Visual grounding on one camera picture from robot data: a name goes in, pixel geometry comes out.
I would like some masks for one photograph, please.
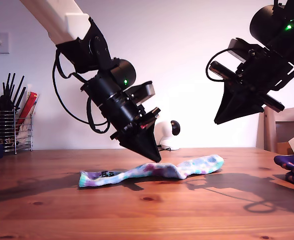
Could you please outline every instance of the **wooden table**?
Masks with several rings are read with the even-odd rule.
[[[128,170],[150,161],[126,149],[46,150],[0,159],[0,239],[289,240],[294,185],[275,153],[256,148],[163,151],[178,164],[218,154],[222,170],[185,180],[127,179],[78,189],[79,171]]]

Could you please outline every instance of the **green led light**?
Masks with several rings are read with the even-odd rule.
[[[285,30],[287,31],[287,30],[290,30],[290,29],[292,29],[292,28],[293,28],[293,27],[292,27],[292,25],[291,25],[291,24],[289,24],[289,25],[286,27],[286,29],[285,29]]]

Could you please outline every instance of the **wire basket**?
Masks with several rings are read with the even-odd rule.
[[[0,111],[0,143],[4,152],[32,151],[32,115],[17,117],[16,109]]]

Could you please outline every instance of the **tie-dye sock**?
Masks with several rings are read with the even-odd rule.
[[[146,163],[126,172],[100,171],[80,172],[79,187],[98,187],[117,184],[128,178],[162,176],[166,178],[185,179],[191,174],[210,174],[223,165],[224,160],[218,155],[203,156],[184,161],[175,166],[171,163]]]

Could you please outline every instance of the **black wire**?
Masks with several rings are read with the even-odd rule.
[[[82,123],[84,123],[84,124],[88,124],[88,125],[89,125],[89,122],[84,121],[84,120],[81,120],[81,119],[77,118],[74,114],[72,114],[72,113],[67,109],[67,107],[63,104],[63,102],[62,102],[62,100],[61,100],[61,98],[60,98],[60,95],[59,95],[59,93],[58,93],[57,86],[56,86],[56,79],[55,79],[55,70],[56,70],[56,67],[57,67],[57,69],[61,69],[60,61],[59,61],[59,55],[60,55],[60,52],[59,52],[59,51],[56,51],[56,59],[55,59],[55,62],[54,62],[54,64],[53,64],[53,68],[52,68],[52,82],[53,82],[53,88],[55,89],[55,93],[56,93],[56,95],[57,95],[57,98],[58,98],[60,104],[62,105],[63,109],[65,109],[65,111],[66,111],[70,116],[72,116],[74,119],[76,119],[76,120],[78,120],[78,121],[80,121],[80,122],[82,122]],[[72,73],[69,74],[69,76],[66,77],[66,76],[64,75],[64,73],[62,72],[62,69],[61,69],[61,71],[59,71],[59,74],[60,74],[64,79],[68,79],[68,78],[70,78],[71,76],[74,76],[75,72],[73,72],[73,74],[72,74]],[[105,122],[103,122],[103,123],[94,124],[94,125],[95,125],[95,126],[102,126],[102,125],[105,125],[107,122],[108,122],[108,121],[105,121]]]
[[[107,125],[107,127],[106,127],[106,129],[104,131],[101,131],[99,129],[96,129],[96,126],[99,126],[101,124],[95,124],[93,122],[92,115],[91,115],[91,98],[90,97],[88,97],[88,99],[87,99],[87,106],[86,106],[86,108],[87,108],[87,118],[88,118],[89,126],[91,127],[91,129],[95,133],[98,133],[98,134],[104,134],[104,133],[106,133],[109,130],[109,128],[110,128],[110,121],[107,120],[105,122],[105,123],[108,123],[108,125]]]
[[[159,152],[161,152],[161,151],[170,151],[171,152],[171,148],[170,147],[168,147],[166,149],[162,148],[161,145],[157,145],[157,147],[158,148],[161,148],[160,150],[158,150]]]
[[[62,68],[61,68],[61,65],[60,65],[60,59],[59,59],[59,55],[60,55],[60,51],[57,49],[56,50],[56,58],[55,58],[55,63],[56,63],[56,66],[57,66],[57,70],[60,74],[61,77],[63,77],[64,79],[68,79],[70,78],[71,76],[74,76],[76,77],[79,81],[81,81],[82,83],[86,83],[87,80],[85,80],[82,76],[80,76],[78,73],[76,72],[72,72],[71,74],[69,74],[68,76],[66,76],[63,71],[62,71]]]
[[[207,75],[207,78],[210,79],[211,81],[214,81],[214,82],[224,82],[224,79],[214,79],[212,77],[209,76],[209,66],[210,66],[210,63],[213,61],[213,59],[215,59],[218,55],[224,53],[224,52],[227,52],[227,51],[231,51],[231,50],[239,50],[239,51],[244,51],[244,52],[247,52],[246,50],[242,49],[242,48],[235,48],[235,47],[231,47],[231,48],[227,48],[227,49],[224,49],[220,52],[218,52],[217,54],[215,54],[208,62],[207,66],[206,66],[206,75]]]

